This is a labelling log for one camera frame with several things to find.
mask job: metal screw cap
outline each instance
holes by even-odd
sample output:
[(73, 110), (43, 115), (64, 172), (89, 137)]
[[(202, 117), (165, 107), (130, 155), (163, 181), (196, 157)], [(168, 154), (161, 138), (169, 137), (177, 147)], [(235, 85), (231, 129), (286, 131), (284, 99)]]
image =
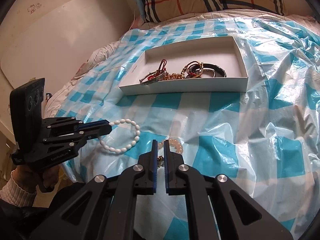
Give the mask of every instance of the metal screw cap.
[(228, 180), (228, 177), (224, 174), (220, 174), (218, 177), (217, 177), (217, 180), (219, 182), (226, 182)]
[(98, 175), (94, 177), (94, 181), (98, 183), (104, 182), (104, 180), (105, 180), (105, 177), (103, 175)]
[(133, 166), (133, 169), (135, 171), (142, 171), (143, 170), (143, 166), (140, 165), (140, 164), (136, 164), (136, 165)]
[(179, 165), (179, 170), (180, 171), (187, 171), (187, 170), (189, 170), (189, 166), (186, 164), (181, 164), (181, 165)]

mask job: bangle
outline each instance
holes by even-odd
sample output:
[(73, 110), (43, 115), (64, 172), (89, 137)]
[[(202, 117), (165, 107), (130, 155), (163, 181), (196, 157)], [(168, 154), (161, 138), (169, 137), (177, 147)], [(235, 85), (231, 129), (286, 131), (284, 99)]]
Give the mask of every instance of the bangle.
[(136, 128), (136, 132), (135, 132), (135, 137), (133, 139), (133, 141), (129, 144), (127, 144), (125, 147), (121, 148), (121, 149), (115, 149), (113, 147), (108, 146), (101, 138), (101, 136), (98, 137), (98, 140), (100, 142), (100, 144), (104, 147), (105, 150), (112, 152), (112, 153), (125, 153), (127, 150), (131, 149), (132, 147), (134, 147), (136, 145), (136, 143), (139, 141), (140, 139), (140, 126), (136, 124), (135, 121), (131, 121), (130, 119), (120, 119), (120, 120), (116, 120), (114, 122), (110, 122), (109, 124), (111, 126), (114, 125), (118, 125), (121, 123), (130, 123), (132, 126), (134, 126)]
[[(190, 73), (190, 69), (194, 69), (196, 68), (196, 71)], [(204, 64), (203, 62), (199, 63), (197, 61), (192, 61), (190, 62), (188, 65), (186, 65), (182, 70), (181, 70), (181, 76), (182, 79), (185, 78), (198, 78), (202, 75), (203, 73), (203, 68), (204, 68)]]
[(167, 61), (163, 59), (159, 65), (158, 70), (154, 72), (150, 72), (148, 75), (145, 75), (142, 79), (140, 79), (140, 85), (149, 85), (151, 83), (155, 83), (161, 80), (164, 80), (166, 76), (168, 75), (167, 70), (165, 69), (165, 65), (167, 65)]
[[(215, 73), (218, 73), (221, 77), (227, 77), (226, 72), (217, 65), (204, 63), (203, 67), (204, 67), (203, 70), (205, 71), (213, 71), (214, 72), (213, 77), (215, 77)], [(200, 67), (197, 64), (193, 64), (187, 69), (188, 76), (195, 75), (196, 73), (198, 73), (199, 70), (200, 70)]]

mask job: white cardboard tray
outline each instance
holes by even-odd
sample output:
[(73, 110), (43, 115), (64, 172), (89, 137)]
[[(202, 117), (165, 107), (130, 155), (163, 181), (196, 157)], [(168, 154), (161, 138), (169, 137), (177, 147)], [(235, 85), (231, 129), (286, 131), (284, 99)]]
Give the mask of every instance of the white cardboard tray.
[[(166, 80), (140, 85), (139, 80), (158, 69), (167, 60), (169, 74), (180, 73), (191, 61), (210, 63), (223, 68), (227, 77)], [(210, 37), (176, 42), (143, 52), (119, 84), (127, 96), (174, 92), (246, 92), (248, 74), (239, 48), (232, 36)]]

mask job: white wall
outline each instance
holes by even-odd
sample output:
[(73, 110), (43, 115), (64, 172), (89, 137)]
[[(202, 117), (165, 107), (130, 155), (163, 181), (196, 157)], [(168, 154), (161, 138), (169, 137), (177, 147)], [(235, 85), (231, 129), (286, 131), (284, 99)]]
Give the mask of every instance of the white wall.
[[(30, 35), (30, 29), (32, 26), (35, 26), (37, 22), (41, 21), (41, 18), (48, 17), (52, 11), (57, 10), (57, 8), (64, 8), (66, 4), (72, 3), (73, 0), (16, 0), (13, 6), (11, 7), (10, 11), (8, 12), (6, 18), (0, 25), (0, 66), (2, 69), (6, 69), (7, 75), (10, 77), (11, 84), (15, 81), (16, 83), (21, 82), (20, 85), (24, 83), (24, 81), (28, 81), (32, 77), (40, 78), (46, 77), (49, 78), (52, 76), (50, 72), (46, 73), (39, 73), (39, 75), (34, 74), (35, 72), (35, 64), (38, 64), (37, 61), (37, 53), (40, 55), (44, 54), (44, 51), (41, 51), (42, 48), (38, 48), (38, 51), (32, 54), (32, 57), (22, 58), (18, 61), (14, 61), (12, 63), (11, 60), (8, 58), (18, 58), (21, 54), (21, 51), (25, 51), (27, 47), (19, 47), (15, 50), (15, 46), (18, 47), (21, 44), (21, 39), (26, 33)], [(88, 2), (92, 0), (76, 0), (81, 2)], [(60, 64), (55, 64), (55, 71), (56, 73), (61, 73), (60, 78), (62, 79), (61, 84), (70, 80), (70, 74), (64, 75), (63, 70), (68, 70), (69, 73), (76, 73), (76, 70), (80, 67), (79, 62), (84, 62), (90, 56), (91, 52), (101, 46), (105, 46), (110, 42), (118, 40), (121, 35), (123, 35), (130, 27), (130, 24), (133, 20), (133, 11), (136, 8), (134, 0), (95, 0), (93, 4), (86, 4), (81, 5), (78, 9), (81, 8), (94, 6), (96, 8), (97, 4), (100, 3), (101, 10), (99, 12), (99, 19), (103, 18), (108, 22), (109, 25), (106, 25), (103, 30), (101, 29), (93, 29), (92, 32), (101, 33), (103, 31), (103, 35), (91, 35), (92, 39), (86, 43), (89, 44), (87, 50), (83, 48), (83, 42), (81, 50), (77, 49), (77, 44), (71, 44), (70, 46), (70, 53), (68, 56), (68, 63), (63, 64), (63, 60)], [(83, 22), (88, 22), (85, 18), (87, 14), (84, 13), (83, 15)], [(57, 25), (61, 23), (61, 19), (57, 17)], [(79, 41), (83, 41), (84, 33), (75, 32), (75, 35), (79, 35), (79, 37), (75, 37), (75, 39)], [(43, 42), (41, 40), (43, 35), (39, 35), (39, 33), (34, 34), (34, 40), (31, 40), (32, 43), (39, 44), (39, 42)], [(55, 54), (52, 55), (52, 58), (57, 59), (61, 55)], [(48, 64), (45, 62), (42, 63), (43, 69), (45, 70), (48, 67)], [(7, 137), (9, 140), (14, 142), (14, 136), (12, 133), (12, 125), (11, 125), (11, 118), (10, 118), (10, 108), (9, 108), (9, 94), (12, 91), (12, 85), (4, 76), (4, 73), (0, 71), (0, 131)]]

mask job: white bead bracelet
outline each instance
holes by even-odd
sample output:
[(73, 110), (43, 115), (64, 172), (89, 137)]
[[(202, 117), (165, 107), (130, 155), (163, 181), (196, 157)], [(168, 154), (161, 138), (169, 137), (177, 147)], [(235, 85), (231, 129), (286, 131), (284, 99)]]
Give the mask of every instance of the white bead bracelet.
[(98, 140), (100, 142), (100, 144), (109, 152), (112, 153), (125, 153), (127, 150), (131, 149), (133, 146), (136, 145), (136, 143), (139, 141), (140, 139), (140, 126), (136, 124), (135, 121), (131, 121), (130, 119), (120, 119), (120, 120), (116, 120), (114, 122), (110, 122), (109, 124), (111, 126), (114, 125), (118, 125), (121, 123), (130, 123), (132, 126), (134, 126), (136, 128), (136, 132), (135, 132), (135, 137), (133, 139), (133, 141), (129, 144), (127, 144), (125, 147), (121, 148), (121, 149), (115, 149), (113, 147), (108, 146), (104, 141), (102, 141), (101, 136), (98, 137)]

